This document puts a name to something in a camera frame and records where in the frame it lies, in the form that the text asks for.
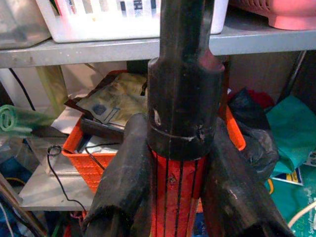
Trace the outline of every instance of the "metal shelf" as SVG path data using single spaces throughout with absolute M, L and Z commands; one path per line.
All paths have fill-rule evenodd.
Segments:
M 94 194 L 81 176 L 60 176 L 69 199 L 80 201 L 89 210 Z M 39 165 L 19 196 L 20 206 L 28 211 L 81 211 L 73 201 L 67 201 L 54 176 L 48 176 Z
M 233 9 L 224 29 L 211 35 L 215 55 L 316 49 L 316 30 L 285 31 L 268 26 L 268 20 Z M 0 50 L 0 68 L 151 59 L 159 54 L 159 39 L 55 43 L 47 40 L 25 49 Z

